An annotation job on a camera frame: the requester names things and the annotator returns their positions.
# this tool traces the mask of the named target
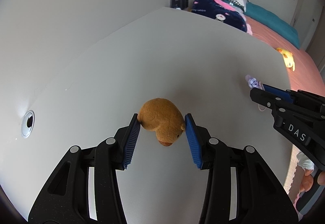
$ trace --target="screw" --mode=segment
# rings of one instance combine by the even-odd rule
[[[78,147],[78,146],[72,146],[72,147],[70,148],[70,152],[71,152],[71,153],[75,153],[75,152],[77,152],[77,151],[79,151],[79,147]]]
[[[106,140],[106,144],[108,144],[108,145],[111,145],[111,144],[114,144],[114,143],[115,143],[115,139],[114,138],[108,138]]]
[[[246,151],[249,152],[249,153],[253,153],[255,151],[255,149],[252,146],[247,146]]]
[[[216,144],[219,143],[218,139],[216,139],[216,138],[210,138],[210,139],[209,139],[209,142],[210,142],[211,144],[213,144],[213,145],[216,145]]]

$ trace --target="wall switch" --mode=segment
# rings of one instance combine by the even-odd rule
[[[189,7],[189,0],[170,0],[170,7],[184,10]]]

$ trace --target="gray table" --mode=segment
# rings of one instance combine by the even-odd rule
[[[270,111],[250,100],[246,74],[290,88],[281,55],[256,38],[185,11],[145,15],[84,51],[38,96],[32,134],[8,144],[2,156],[4,189],[27,217],[70,146],[88,148],[114,136],[156,97],[192,113],[229,146],[255,146],[284,183],[291,143],[272,128]],[[207,175],[194,165],[185,134],[163,147],[142,128],[131,165],[117,174],[126,219],[198,223]]]

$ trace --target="pink bed sheet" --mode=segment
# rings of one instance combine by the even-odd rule
[[[247,22],[251,25],[254,37],[264,41],[274,49],[283,48],[293,53],[295,71],[292,71],[291,68],[287,68],[292,90],[297,91],[298,89],[301,89],[320,96],[325,96],[325,85],[321,75],[315,63],[305,51],[298,50],[285,38],[267,26],[250,17],[246,18]]]

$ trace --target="plush toy head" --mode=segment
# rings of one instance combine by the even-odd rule
[[[294,62],[294,57],[292,55],[292,52],[284,50],[282,48],[277,48],[277,51],[282,54],[285,66],[287,68],[292,67],[292,71],[294,71],[295,70],[295,62]]]
[[[144,103],[139,111],[138,121],[146,130],[155,131],[163,146],[173,144],[185,130],[181,112],[164,98],[155,98]]]

